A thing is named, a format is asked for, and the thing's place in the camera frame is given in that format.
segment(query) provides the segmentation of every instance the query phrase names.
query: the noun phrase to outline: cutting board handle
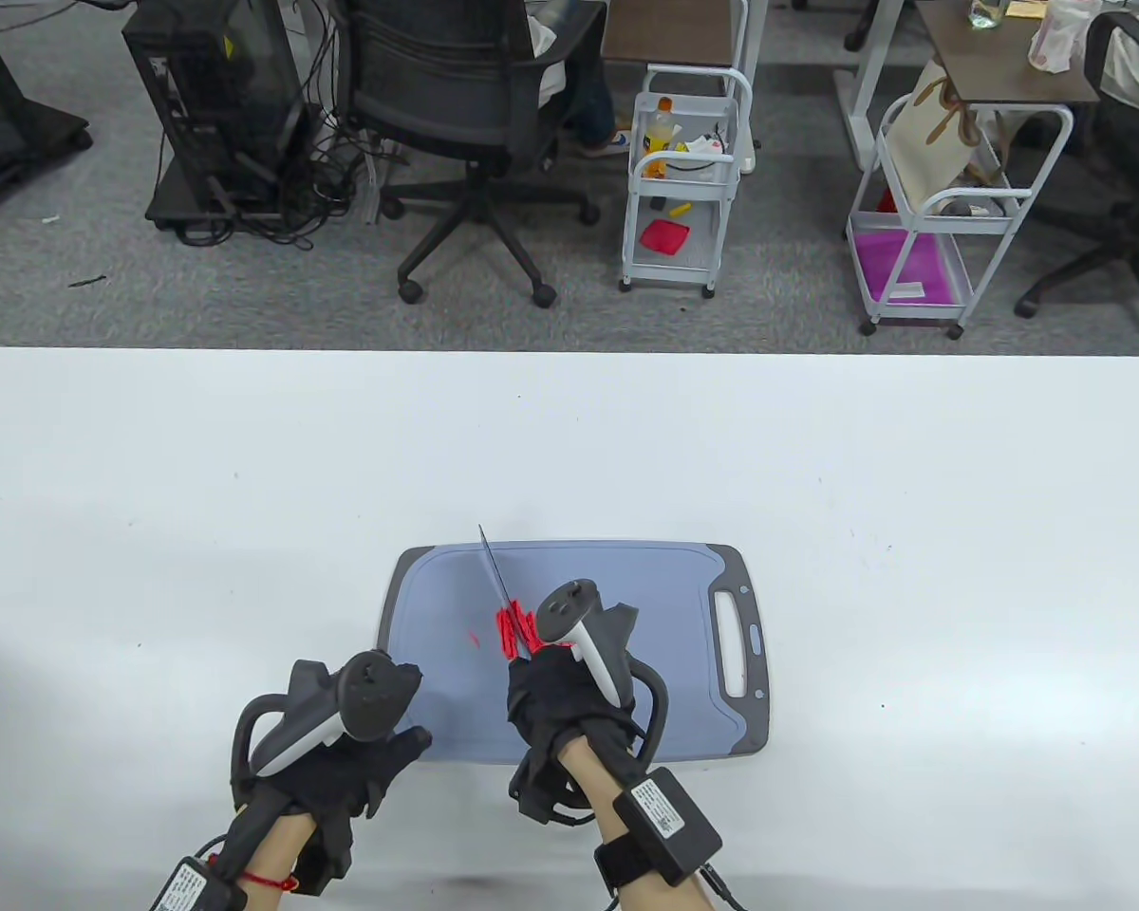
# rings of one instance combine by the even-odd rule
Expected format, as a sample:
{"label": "cutting board handle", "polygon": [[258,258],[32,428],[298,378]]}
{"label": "cutting board handle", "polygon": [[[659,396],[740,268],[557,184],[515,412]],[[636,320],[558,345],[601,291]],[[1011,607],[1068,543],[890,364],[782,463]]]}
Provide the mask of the cutting board handle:
{"label": "cutting board handle", "polygon": [[[760,605],[755,601],[755,586],[751,584],[751,574],[743,555],[726,543],[710,543],[708,550],[715,552],[724,561],[726,567],[708,586],[708,615],[713,619],[714,664],[718,674],[718,691],[727,706],[743,716],[747,731],[730,747],[730,755],[754,754],[768,742],[771,717],[771,687],[768,674],[768,656],[765,655],[763,626],[760,622]],[[726,610],[732,612],[738,618],[738,639],[743,642],[743,675],[746,686],[740,687],[739,695],[727,690],[726,655],[722,654],[721,619],[718,616],[718,594],[726,596]]]}

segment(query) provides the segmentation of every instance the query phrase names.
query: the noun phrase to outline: red string bracelet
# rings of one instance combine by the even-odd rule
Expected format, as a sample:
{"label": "red string bracelet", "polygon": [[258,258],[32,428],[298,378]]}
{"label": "red string bracelet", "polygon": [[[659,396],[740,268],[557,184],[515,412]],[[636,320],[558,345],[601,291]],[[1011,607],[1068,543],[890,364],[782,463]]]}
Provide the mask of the red string bracelet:
{"label": "red string bracelet", "polygon": [[[220,859],[219,854],[213,854],[206,859],[206,864],[213,867],[214,862]],[[254,884],[255,886],[265,886],[269,889],[278,889],[279,892],[295,892],[300,888],[300,880],[293,876],[288,876],[284,881],[278,881],[277,879],[267,879],[263,876],[254,876],[254,873],[241,873],[239,880],[247,881],[247,884]]]}

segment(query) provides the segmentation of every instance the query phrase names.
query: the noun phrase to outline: tote bag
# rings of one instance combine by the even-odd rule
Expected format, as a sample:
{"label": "tote bag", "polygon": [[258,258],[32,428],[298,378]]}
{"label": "tote bag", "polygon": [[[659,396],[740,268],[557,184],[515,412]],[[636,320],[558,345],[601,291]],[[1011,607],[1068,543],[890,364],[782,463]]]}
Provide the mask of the tote bag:
{"label": "tote bag", "polygon": [[966,170],[981,139],[974,112],[957,97],[945,68],[935,57],[928,60],[885,138],[913,212]]}

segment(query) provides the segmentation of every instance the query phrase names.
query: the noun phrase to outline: red object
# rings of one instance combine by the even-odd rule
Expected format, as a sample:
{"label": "red object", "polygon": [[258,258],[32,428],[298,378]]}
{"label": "red object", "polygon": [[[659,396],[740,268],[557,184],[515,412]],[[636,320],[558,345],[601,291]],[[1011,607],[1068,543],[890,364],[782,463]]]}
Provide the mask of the red object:
{"label": "red object", "polygon": [[[220,859],[219,854],[213,854],[206,859],[206,864],[208,867],[214,867],[214,862]],[[300,888],[300,880],[293,876],[288,876],[284,881],[278,881],[277,879],[267,879],[262,876],[253,876],[253,873],[241,873],[238,878],[240,880],[247,881],[247,884],[254,884],[255,886],[265,886],[269,889],[278,889],[279,892],[295,892]]]}
{"label": "red object", "polygon": [[657,219],[649,222],[649,227],[641,232],[641,246],[647,251],[674,256],[683,248],[688,233],[691,233],[691,229],[687,224]]}
{"label": "red object", "polygon": [[535,632],[535,615],[526,613],[518,606],[518,601],[511,601],[509,608],[501,608],[498,612],[498,635],[501,637],[501,654],[506,660],[515,660],[518,657],[518,643],[523,643],[527,655],[539,655],[540,649],[544,649],[548,642],[541,641]]}

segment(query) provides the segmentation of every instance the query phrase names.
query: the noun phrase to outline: yellow object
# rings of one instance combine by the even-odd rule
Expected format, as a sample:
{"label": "yellow object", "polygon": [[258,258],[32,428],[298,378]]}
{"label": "yellow object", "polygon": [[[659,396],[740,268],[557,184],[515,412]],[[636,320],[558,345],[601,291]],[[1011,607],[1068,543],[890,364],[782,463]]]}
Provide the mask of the yellow object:
{"label": "yellow object", "polygon": [[1043,19],[1046,0],[1013,0],[1005,15],[1013,19]]}
{"label": "yellow object", "polygon": [[[649,126],[645,134],[645,153],[652,155],[654,151],[663,151],[670,148],[670,142],[675,138],[675,122],[670,116],[670,99],[657,99],[657,109],[653,117],[649,117]],[[646,177],[658,180],[666,177],[666,163],[655,162],[646,165]]]}

